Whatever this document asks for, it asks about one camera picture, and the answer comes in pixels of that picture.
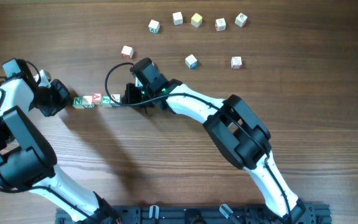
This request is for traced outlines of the green N block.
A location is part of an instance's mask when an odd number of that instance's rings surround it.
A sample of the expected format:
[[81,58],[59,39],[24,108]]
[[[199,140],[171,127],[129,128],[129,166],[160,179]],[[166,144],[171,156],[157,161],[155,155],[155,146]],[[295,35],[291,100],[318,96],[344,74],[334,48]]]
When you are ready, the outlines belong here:
[[84,109],[82,97],[74,97],[72,101],[72,106],[76,109]]

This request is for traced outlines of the wooden block blue picture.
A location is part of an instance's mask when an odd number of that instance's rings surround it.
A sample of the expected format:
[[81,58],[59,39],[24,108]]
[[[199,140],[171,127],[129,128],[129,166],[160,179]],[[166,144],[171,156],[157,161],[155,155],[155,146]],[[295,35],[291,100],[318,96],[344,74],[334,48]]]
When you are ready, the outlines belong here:
[[120,103],[121,103],[121,95],[120,94],[112,94],[111,95],[111,105],[119,106]]

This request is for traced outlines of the plain wooden block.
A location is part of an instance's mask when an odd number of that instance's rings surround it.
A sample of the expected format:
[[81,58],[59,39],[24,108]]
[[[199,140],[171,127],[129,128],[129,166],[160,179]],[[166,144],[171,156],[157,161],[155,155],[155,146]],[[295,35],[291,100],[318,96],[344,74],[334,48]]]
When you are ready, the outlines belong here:
[[82,97],[82,106],[84,108],[94,108],[94,102],[92,96],[83,96]]

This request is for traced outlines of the green picture block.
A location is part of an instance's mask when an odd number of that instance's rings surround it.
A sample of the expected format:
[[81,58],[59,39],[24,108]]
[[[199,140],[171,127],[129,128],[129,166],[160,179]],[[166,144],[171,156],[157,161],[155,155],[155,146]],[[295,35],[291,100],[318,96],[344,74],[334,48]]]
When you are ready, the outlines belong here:
[[103,107],[112,107],[111,99],[108,95],[102,96],[101,104]]

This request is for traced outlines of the wooden block blue side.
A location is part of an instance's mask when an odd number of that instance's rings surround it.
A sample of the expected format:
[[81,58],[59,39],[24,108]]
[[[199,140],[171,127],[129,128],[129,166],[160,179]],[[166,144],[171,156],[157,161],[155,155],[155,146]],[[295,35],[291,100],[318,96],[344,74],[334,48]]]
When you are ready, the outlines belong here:
[[198,60],[196,59],[196,57],[193,54],[191,54],[185,58],[185,64],[187,65],[187,67],[189,69],[193,69],[193,68],[197,67]]

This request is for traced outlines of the red A block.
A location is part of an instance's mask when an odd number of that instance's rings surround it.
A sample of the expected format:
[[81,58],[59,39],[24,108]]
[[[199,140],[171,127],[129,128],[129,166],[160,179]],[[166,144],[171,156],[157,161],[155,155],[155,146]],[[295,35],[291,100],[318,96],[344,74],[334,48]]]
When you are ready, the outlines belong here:
[[94,92],[92,93],[92,102],[96,105],[100,105],[102,102],[103,94]]

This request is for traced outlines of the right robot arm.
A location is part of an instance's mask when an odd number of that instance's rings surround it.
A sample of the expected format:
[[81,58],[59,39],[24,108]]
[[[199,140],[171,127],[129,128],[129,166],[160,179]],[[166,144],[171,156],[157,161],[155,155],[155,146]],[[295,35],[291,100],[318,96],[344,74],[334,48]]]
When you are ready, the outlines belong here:
[[213,98],[179,80],[167,80],[150,58],[133,64],[130,72],[141,83],[134,106],[155,104],[162,110],[200,122],[223,157],[246,170],[258,186],[267,208],[283,223],[296,223],[305,211],[285,182],[273,158],[267,127],[237,95]]

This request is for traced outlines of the wooden block red left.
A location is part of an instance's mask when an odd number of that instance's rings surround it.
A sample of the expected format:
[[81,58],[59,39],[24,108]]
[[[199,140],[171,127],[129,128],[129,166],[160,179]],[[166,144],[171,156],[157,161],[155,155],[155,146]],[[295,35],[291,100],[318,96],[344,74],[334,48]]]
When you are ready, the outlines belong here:
[[121,55],[126,59],[132,59],[134,54],[134,50],[130,46],[124,45],[121,51]]

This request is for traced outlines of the wooden block teal side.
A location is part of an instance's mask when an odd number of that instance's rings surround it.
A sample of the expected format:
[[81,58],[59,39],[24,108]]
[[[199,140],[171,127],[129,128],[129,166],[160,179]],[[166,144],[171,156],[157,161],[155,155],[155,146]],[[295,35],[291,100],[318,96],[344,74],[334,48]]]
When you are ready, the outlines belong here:
[[149,28],[150,33],[157,34],[159,32],[159,29],[160,29],[159,21],[151,20],[149,22],[148,28]]

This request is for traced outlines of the white wooden block top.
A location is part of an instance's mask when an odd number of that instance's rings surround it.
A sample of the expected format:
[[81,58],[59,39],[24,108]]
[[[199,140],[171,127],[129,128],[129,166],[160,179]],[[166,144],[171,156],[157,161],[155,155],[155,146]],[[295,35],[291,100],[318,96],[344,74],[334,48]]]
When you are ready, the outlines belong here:
[[173,16],[173,23],[175,25],[181,25],[183,24],[183,16],[182,16],[182,13],[181,12],[174,12],[172,14]]

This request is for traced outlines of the yellow wooden block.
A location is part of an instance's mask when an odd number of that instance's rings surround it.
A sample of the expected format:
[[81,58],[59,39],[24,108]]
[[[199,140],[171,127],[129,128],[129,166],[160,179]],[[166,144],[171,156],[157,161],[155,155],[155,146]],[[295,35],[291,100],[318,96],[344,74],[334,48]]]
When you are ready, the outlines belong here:
[[202,24],[202,21],[203,21],[203,17],[198,13],[195,13],[191,17],[191,25],[193,25],[194,27],[199,27]]

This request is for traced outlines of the wooden block red bottom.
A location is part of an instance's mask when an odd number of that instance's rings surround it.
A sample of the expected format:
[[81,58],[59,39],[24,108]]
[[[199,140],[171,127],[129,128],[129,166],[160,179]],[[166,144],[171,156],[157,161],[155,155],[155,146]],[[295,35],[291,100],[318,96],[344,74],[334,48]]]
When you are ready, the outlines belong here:
[[232,69],[241,69],[242,68],[242,58],[241,57],[232,57],[231,58],[231,68]]

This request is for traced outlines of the wooden block red picture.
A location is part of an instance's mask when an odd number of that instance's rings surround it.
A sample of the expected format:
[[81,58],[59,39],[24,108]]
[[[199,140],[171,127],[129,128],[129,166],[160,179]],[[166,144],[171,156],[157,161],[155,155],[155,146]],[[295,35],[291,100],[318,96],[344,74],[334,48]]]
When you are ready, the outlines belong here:
[[215,20],[215,28],[217,32],[223,31],[226,29],[226,20],[225,18],[220,18]]

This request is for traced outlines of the wooden block far right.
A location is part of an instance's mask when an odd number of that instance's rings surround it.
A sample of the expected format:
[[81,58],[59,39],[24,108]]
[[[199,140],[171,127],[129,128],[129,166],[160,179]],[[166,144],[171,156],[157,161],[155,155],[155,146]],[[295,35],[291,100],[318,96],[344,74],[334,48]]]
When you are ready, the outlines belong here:
[[248,17],[245,14],[240,12],[235,18],[235,24],[239,27],[244,27],[247,22],[247,18]]

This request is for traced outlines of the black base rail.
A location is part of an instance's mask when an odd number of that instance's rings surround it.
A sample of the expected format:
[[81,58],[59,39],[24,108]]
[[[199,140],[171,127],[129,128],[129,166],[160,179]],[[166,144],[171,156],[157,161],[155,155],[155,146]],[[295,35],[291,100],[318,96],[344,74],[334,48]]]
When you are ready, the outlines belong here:
[[[292,212],[296,223],[332,224],[329,205],[306,203],[302,215]],[[280,223],[266,205],[222,207],[150,207],[114,206],[121,217],[119,223]]]

